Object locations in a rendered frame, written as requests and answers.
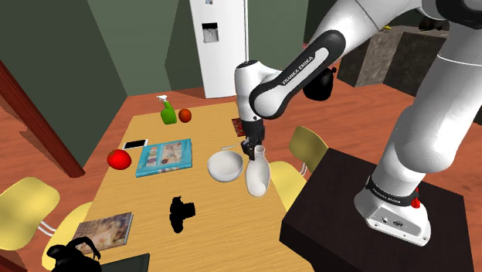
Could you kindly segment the white bowl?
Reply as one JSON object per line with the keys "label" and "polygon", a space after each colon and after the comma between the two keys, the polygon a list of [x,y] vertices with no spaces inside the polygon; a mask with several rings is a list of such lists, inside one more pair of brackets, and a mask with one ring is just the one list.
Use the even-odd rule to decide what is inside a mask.
{"label": "white bowl", "polygon": [[243,171],[243,158],[234,151],[219,151],[207,161],[209,174],[218,182],[231,182]]}

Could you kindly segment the white vase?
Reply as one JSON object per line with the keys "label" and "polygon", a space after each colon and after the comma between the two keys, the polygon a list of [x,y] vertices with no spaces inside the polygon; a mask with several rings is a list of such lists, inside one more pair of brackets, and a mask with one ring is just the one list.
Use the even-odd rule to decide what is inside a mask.
{"label": "white vase", "polygon": [[255,197],[265,195],[270,184],[270,166],[265,158],[265,148],[262,145],[254,148],[254,159],[249,160],[247,164],[245,178],[250,195]]}

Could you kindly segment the yellow chair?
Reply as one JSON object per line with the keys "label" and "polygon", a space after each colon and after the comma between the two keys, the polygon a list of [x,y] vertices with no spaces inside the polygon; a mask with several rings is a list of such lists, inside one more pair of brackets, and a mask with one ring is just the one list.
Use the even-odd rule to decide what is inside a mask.
{"label": "yellow chair", "polygon": [[45,182],[23,178],[0,194],[0,250],[18,250],[28,244],[36,230],[49,236],[45,249],[66,244],[84,221],[91,202],[76,207],[58,227],[44,222],[59,203],[59,192]]}
{"label": "yellow chair", "polygon": [[313,173],[320,160],[328,150],[328,146],[312,130],[298,126],[290,139],[291,154],[303,162],[301,170],[297,170],[285,161],[270,163],[271,181],[286,211],[293,205],[295,199],[305,186],[307,170]]}

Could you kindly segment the black round pot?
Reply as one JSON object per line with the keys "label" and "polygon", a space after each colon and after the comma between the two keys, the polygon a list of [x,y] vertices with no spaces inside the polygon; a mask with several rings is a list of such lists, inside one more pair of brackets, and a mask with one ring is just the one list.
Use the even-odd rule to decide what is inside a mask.
{"label": "black round pot", "polygon": [[336,71],[335,67],[324,69],[303,89],[305,97],[316,101],[327,100],[331,96]]}

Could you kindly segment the white refrigerator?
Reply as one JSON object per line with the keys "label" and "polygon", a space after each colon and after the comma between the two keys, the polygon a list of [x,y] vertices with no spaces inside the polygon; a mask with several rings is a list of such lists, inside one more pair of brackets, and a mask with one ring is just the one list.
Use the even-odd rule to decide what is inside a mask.
{"label": "white refrigerator", "polygon": [[189,0],[207,98],[236,94],[235,68],[248,60],[247,0]]}

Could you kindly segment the green spray bottle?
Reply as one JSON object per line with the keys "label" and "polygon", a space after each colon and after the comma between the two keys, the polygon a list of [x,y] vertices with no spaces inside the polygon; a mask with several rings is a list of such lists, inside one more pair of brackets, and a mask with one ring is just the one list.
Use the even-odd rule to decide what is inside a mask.
{"label": "green spray bottle", "polygon": [[158,96],[160,102],[163,103],[165,108],[161,111],[161,119],[164,124],[175,124],[177,122],[177,116],[172,105],[167,100],[166,95]]}

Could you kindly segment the blue picture book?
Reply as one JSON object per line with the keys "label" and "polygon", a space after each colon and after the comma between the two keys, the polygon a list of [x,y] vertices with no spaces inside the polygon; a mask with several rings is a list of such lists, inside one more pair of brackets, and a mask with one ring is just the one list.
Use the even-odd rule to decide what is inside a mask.
{"label": "blue picture book", "polygon": [[177,171],[192,167],[190,138],[144,146],[135,177]]}

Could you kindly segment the wooden table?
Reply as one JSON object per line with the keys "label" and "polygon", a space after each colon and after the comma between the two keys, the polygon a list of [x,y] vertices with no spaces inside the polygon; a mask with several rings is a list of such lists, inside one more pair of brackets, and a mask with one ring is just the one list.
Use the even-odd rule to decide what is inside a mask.
{"label": "wooden table", "polygon": [[[135,167],[107,171],[87,218],[134,215],[126,245],[104,250],[101,262],[150,254],[148,272],[313,272],[312,266],[279,240],[285,208],[275,189],[259,198],[244,177],[217,182],[209,157],[222,147],[240,152],[232,119],[234,103],[192,108],[188,123],[166,125],[157,113],[134,116],[125,141],[150,144],[190,138],[192,167],[136,178]],[[195,203],[195,215],[175,233],[169,220],[174,197]]]}

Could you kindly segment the white phone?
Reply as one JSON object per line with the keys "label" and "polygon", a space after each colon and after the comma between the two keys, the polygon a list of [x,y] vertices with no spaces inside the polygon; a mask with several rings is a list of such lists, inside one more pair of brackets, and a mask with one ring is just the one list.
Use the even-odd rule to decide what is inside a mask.
{"label": "white phone", "polygon": [[141,139],[136,141],[127,141],[123,145],[123,150],[132,149],[132,148],[140,148],[144,147],[148,144],[148,139]]}

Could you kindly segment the dark robot stand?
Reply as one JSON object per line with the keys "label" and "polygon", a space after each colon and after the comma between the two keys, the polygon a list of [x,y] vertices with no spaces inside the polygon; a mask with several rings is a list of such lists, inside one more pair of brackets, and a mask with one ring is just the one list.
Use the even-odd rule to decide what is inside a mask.
{"label": "dark robot stand", "polygon": [[375,164],[328,149],[283,218],[280,242],[314,272],[474,272],[463,196],[421,182],[431,237],[417,246],[371,229],[354,197]]}

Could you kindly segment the red tomato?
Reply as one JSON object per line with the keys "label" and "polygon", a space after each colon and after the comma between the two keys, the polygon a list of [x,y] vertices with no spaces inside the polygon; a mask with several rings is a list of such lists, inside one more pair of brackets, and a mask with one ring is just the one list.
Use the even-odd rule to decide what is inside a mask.
{"label": "red tomato", "polygon": [[116,170],[125,170],[131,165],[131,157],[125,150],[116,149],[107,156],[107,164]]}

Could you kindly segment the grey stone counter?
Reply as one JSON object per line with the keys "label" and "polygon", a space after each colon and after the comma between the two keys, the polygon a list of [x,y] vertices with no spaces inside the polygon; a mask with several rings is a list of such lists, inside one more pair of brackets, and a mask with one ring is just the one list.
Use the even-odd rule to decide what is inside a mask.
{"label": "grey stone counter", "polygon": [[378,32],[341,59],[338,79],[352,87],[383,83],[415,96],[448,30],[447,21],[424,18],[417,27]]}

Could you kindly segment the brown picture book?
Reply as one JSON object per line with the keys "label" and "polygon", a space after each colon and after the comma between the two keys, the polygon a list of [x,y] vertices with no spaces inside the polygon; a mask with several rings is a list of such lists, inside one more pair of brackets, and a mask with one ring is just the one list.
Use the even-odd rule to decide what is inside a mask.
{"label": "brown picture book", "polygon": [[86,236],[98,250],[126,245],[133,217],[131,212],[126,212],[83,222],[78,226],[73,238]]}

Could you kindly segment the dark laptop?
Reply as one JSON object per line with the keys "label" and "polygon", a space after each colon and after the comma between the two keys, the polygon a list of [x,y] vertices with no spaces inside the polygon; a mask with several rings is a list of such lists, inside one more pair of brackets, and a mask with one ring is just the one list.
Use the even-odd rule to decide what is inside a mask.
{"label": "dark laptop", "polygon": [[148,272],[150,254],[145,253],[135,257],[128,257],[102,264],[102,272]]}

